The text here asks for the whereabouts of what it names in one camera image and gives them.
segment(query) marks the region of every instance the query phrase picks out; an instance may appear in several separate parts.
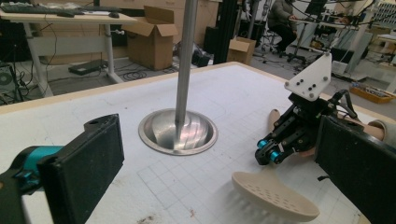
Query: beige plastic object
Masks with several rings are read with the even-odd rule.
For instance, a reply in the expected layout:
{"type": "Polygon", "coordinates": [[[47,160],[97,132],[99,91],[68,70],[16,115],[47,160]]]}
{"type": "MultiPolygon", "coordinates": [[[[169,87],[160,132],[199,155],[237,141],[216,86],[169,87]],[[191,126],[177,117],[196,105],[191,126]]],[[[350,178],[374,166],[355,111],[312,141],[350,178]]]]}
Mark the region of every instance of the beige plastic object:
{"type": "MultiPolygon", "coordinates": [[[[279,118],[277,110],[271,111],[270,124],[279,118]]],[[[233,186],[248,201],[266,211],[294,221],[307,222],[319,215],[318,208],[303,195],[286,187],[276,176],[270,163],[258,174],[233,173],[233,186]]]]}

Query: person's leg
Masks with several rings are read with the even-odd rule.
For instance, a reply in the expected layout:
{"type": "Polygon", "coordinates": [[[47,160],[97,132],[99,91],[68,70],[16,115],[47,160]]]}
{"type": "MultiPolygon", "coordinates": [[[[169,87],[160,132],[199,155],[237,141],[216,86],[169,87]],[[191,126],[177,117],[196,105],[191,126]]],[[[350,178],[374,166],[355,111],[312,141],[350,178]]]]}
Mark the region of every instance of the person's leg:
{"type": "Polygon", "coordinates": [[[296,36],[294,35],[293,31],[289,28],[289,26],[277,25],[271,27],[270,30],[274,31],[282,38],[282,40],[279,43],[277,43],[277,49],[279,51],[285,51],[286,47],[296,39],[296,36]]]}

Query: open cardboard box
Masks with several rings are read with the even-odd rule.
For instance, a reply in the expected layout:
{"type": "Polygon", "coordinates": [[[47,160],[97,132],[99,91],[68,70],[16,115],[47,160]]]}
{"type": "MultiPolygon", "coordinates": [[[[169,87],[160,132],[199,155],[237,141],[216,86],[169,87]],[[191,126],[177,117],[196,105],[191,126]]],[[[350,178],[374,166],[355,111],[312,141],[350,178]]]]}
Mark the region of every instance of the open cardboard box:
{"type": "Polygon", "coordinates": [[[129,60],[152,70],[172,66],[173,36],[177,35],[174,12],[144,6],[146,17],[134,17],[137,22],[122,25],[128,36],[129,60]]]}
{"type": "Polygon", "coordinates": [[[250,65],[255,45],[255,40],[243,37],[232,39],[228,50],[227,62],[239,62],[250,65]]]}

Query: metal bowl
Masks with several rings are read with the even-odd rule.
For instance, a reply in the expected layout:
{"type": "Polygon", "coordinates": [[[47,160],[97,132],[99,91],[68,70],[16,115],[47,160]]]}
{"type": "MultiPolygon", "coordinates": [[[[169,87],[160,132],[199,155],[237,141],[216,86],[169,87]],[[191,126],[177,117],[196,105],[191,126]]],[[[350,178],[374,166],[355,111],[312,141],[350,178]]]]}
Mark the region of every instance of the metal bowl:
{"type": "Polygon", "coordinates": [[[149,147],[172,155],[192,155],[215,144],[218,130],[204,115],[186,111],[183,127],[177,128],[176,110],[159,110],[146,116],[139,124],[139,135],[149,147]]]}

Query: cardboard tray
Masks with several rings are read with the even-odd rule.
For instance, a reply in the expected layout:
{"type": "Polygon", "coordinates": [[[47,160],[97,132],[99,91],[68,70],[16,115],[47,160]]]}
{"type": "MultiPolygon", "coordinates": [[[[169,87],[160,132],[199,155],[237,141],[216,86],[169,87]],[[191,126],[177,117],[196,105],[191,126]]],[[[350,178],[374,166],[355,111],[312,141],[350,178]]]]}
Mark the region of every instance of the cardboard tray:
{"type": "Polygon", "coordinates": [[[389,103],[391,100],[396,98],[396,96],[392,95],[392,94],[388,94],[387,97],[379,97],[379,96],[376,96],[374,94],[371,94],[370,92],[363,91],[363,90],[361,90],[359,88],[355,88],[355,87],[350,87],[349,91],[354,93],[354,94],[356,94],[356,95],[359,95],[360,97],[362,97],[362,98],[364,98],[366,100],[374,102],[376,104],[389,103]]]}

